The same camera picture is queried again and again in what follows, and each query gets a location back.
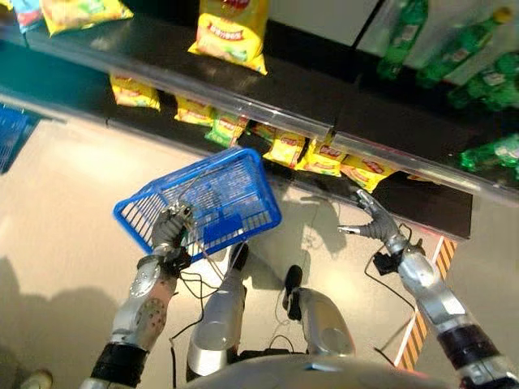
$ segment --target plastic bottle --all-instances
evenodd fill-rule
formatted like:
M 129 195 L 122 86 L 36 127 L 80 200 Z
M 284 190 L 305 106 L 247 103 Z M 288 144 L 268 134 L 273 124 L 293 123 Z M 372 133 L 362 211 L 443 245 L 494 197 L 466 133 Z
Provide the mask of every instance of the plastic bottle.
M 395 79 L 427 20 L 427 0 L 409 0 L 393 29 L 389 46 L 377 66 L 381 79 Z
M 500 111 L 512 104 L 519 103 L 519 75 L 498 87 L 485 97 L 483 102 L 491 111 Z
M 495 92 L 516 75 L 519 75 L 519 51 L 505 53 L 469 79 L 465 85 L 452 90 L 448 94 L 448 101 L 455 108 L 464 108 L 472 100 Z
M 512 10 L 506 6 L 498 8 L 491 18 L 481 23 L 464 27 L 417 73 L 417 84 L 432 88 L 444 76 L 451 73 L 467 59 L 476 54 L 491 39 L 495 28 L 512 19 Z
M 497 165 L 515 168 L 519 164 L 519 133 L 481 147 L 471 148 L 463 152 L 460 157 L 461 166 L 470 172 L 478 172 Z

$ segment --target bottle cap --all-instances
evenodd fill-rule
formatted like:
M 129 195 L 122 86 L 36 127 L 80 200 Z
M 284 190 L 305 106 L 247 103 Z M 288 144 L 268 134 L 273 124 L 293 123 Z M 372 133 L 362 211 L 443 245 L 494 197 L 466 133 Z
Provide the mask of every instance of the bottle cap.
M 507 6 L 502 6 L 501 8 L 498 8 L 494 11 L 494 15 L 492 15 L 493 20 L 499 24 L 508 23 L 510 20 L 512 20 L 512 17 L 513 12 Z

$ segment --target hazard stripe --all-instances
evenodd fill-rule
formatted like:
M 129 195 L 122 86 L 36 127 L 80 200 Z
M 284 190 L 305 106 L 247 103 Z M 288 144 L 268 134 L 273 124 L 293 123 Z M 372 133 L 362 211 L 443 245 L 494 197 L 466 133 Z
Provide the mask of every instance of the hazard stripe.
M 443 279 L 447 276 L 448 269 L 451 267 L 454 253 L 456 252 L 457 243 L 443 237 L 440 240 L 441 247 L 436 248 L 436 266 L 440 270 Z M 421 313 L 415 312 L 413 328 L 409 333 L 403 352 L 401 351 L 401 359 L 398 361 L 398 367 L 409 371 L 414 371 L 420 352 L 422 351 L 425 338 L 427 336 L 427 326 Z

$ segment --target lay's chips bag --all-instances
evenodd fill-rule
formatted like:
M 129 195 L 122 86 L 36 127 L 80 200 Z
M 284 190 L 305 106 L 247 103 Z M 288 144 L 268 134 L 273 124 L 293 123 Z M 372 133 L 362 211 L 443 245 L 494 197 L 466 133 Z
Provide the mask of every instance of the lay's chips bag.
M 90 28 L 109 20 L 133 17 L 119 0 L 41 0 L 41 9 L 51 36 L 65 30 Z
M 270 150 L 263 155 L 266 160 L 271 160 L 287 168 L 295 168 L 306 138 L 284 130 L 276 130 L 276 137 Z
M 9 11 L 13 9 L 13 5 L 11 4 L 10 0 L 0 0 L 0 5 L 6 6 Z
M 234 146 L 248 122 L 249 119 L 243 116 L 217 111 L 212 129 L 205 135 L 205 138 L 224 147 Z
M 331 137 L 324 142 L 312 140 L 305 156 L 295 167 L 296 170 L 306 170 L 328 176 L 341 176 L 341 162 L 346 154 L 329 146 Z
M 370 193 L 379 182 L 395 173 L 395 170 L 388 166 L 357 156 L 347 156 L 342 161 L 341 171 Z
M 189 52 L 266 75 L 262 50 L 267 18 L 268 0 L 200 0 L 196 42 Z
M 177 114 L 175 120 L 180 122 L 212 126 L 214 108 L 182 96 L 175 96 L 177 100 Z
M 251 128 L 251 133 L 258 135 L 269 142 L 273 142 L 274 137 L 276 136 L 276 129 L 263 123 L 255 123 Z
M 112 92 L 114 92 L 115 102 L 118 105 L 129 107 L 149 107 L 158 111 L 161 110 L 161 102 L 157 90 L 139 83 L 134 79 L 110 75 Z

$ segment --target plastic basket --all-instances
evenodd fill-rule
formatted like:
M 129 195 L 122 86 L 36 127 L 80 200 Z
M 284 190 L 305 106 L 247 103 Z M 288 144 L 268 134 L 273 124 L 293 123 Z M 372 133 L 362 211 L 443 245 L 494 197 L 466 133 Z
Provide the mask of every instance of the plastic basket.
M 116 204 L 114 216 L 148 253 L 159 212 L 182 201 L 193 208 L 194 224 L 184 245 L 193 261 L 276 227 L 281 213 L 260 156 L 233 147 L 149 182 Z
M 9 108 L 0 108 L 0 174 L 12 165 L 20 144 L 24 141 L 24 130 L 28 117 Z

